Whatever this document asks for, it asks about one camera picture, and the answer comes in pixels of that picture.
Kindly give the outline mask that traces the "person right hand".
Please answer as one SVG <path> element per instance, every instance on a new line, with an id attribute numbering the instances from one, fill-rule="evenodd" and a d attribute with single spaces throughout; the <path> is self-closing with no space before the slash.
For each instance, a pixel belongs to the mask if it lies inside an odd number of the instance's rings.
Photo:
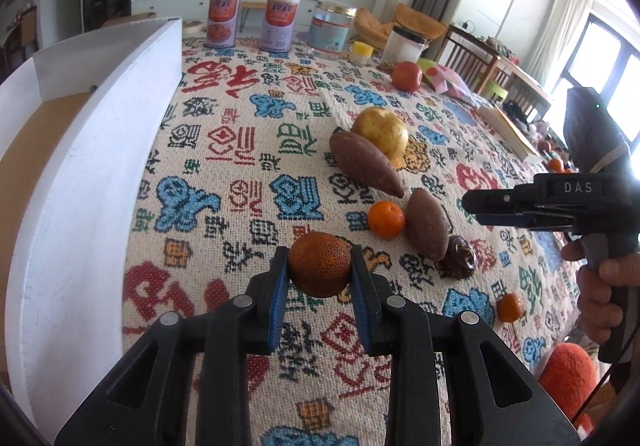
<path id="1" fill-rule="evenodd" d="M 623 309 L 613 302 L 613 288 L 639 286 L 639 253 L 607 259 L 597 270 L 583 265 L 576 278 L 582 329 L 592 341 L 605 344 L 612 330 L 623 322 Z"/>

